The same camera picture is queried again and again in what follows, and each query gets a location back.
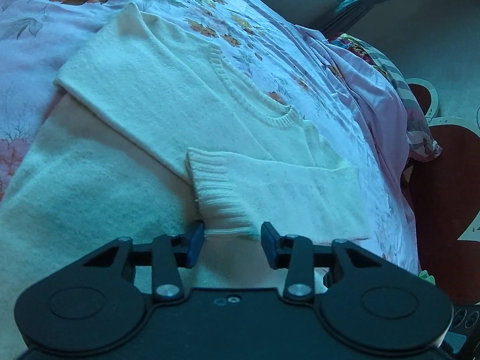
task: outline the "silver bolt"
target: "silver bolt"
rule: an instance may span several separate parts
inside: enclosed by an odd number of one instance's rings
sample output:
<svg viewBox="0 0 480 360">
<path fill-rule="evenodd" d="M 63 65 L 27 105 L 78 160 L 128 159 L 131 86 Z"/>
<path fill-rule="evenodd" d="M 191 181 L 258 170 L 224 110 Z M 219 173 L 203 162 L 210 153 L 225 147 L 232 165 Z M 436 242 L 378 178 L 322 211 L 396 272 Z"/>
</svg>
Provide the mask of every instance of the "silver bolt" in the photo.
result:
<svg viewBox="0 0 480 360">
<path fill-rule="evenodd" d="M 302 296 L 306 296 L 309 293 L 311 293 L 311 288 L 310 288 L 310 286 L 308 286 L 306 284 L 297 283 L 297 284 L 292 284 L 288 288 L 288 292 L 291 295 L 294 295 L 294 296 L 297 296 L 297 297 L 302 297 Z"/>
<path fill-rule="evenodd" d="M 155 292 L 165 298 L 172 298 L 180 292 L 180 288 L 174 284 L 162 284 L 155 289 Z"/>
<path fill-rule="evenodd" d="M 238 296 L 229 296 L 226 300 L 230 303 L 238 303 L 240 302 L 240 298 Z"/>
</svg>

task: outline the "black electronic device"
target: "black electronic device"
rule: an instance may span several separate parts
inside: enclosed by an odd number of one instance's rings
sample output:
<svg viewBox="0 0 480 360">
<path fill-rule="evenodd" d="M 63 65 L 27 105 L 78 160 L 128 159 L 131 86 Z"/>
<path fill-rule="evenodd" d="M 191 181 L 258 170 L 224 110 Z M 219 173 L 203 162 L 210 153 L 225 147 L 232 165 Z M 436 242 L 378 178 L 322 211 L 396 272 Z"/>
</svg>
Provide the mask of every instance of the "black electronic device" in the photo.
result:
<svg viewBox="0 0 480 360">
<path fill-rule="evenodd" d="M 195 222 L 150 244 L 118 238 L 25 290 L 15 321 L 22 360 L 448 360 L 453 306 L 439 288 L 354 243 L 315 246 L 265 222 L 261 244 L 285 290 L 184 289 L 204 240 Z M 152 294 L 134 285 L 152 266 Z M 314 267 L 329 268 L 315 294 Z"/>
</svg>

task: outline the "bed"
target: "bed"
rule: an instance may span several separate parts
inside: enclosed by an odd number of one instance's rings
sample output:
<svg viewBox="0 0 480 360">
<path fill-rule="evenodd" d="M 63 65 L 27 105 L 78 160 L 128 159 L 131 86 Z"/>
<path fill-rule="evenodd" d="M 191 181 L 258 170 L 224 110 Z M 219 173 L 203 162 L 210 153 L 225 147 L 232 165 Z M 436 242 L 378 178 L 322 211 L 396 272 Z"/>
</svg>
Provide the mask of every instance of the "bed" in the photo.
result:
<svg viewBox="0 0 480 360">
<path fill-rule="evenodd" d="M 359 169 L 373 236 L 358 244 L 418 274 L 413 212 L 400 186 L 411 153 L 407 125 L 418 116 L 406 109 L 381 69 L 318 31 L 288 23 L 260 0 L 0 0 L 0 218 L 28 215 L 8 203 L 18 192 L 8 186 L 64 95 L 53 84 L 58 69 L 129 2 L 215 42 L 225 59 L 263 93 L 294 105 L 311 120 L 320 135 Z M 2 311 L 8 314 L 25 284 L 59 269 L 66 260 L 49 260 L 55 234 L 6 226 L 0 231 L 6 239 L 0 247 L 0 265 L 12 268 L 10 280 L 42 259 L 50 262 L 37 276 L 25 275 L 21 285 L 9 283 L 11 299 L 4 299 L 9 305 Z M 53 249 L 33 247 L 19 256 L 15 245 L 29 237 L 47 237 Z M 95 231 L 85 230 L 82 237 L 91 243 L 75 250 L 77 258 L 105 242 Z M 7 359 L 25 347 L 14 332 L 12 317 L 3 318 L 9 318 L 6 325 L 11 330 L 0 335 L 1 357 Z"/>
</svg>

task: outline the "ribbed cuff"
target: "ribbed cuff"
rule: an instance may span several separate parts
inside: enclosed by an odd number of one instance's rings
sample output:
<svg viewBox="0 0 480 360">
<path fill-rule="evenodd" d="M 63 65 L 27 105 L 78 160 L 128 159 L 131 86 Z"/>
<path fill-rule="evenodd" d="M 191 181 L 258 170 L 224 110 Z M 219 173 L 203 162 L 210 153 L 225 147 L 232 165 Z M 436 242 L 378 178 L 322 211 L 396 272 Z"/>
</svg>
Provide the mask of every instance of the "ribbed cuff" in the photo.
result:
<svg viewBox="0 0 480 360">
<path fill-rule="evenodd" d="M 208 234 L 249 234 L 248 220 L 234 172 L 229 172 L 227 153 L 189 148 L 187 168 Z"/>
</svg>

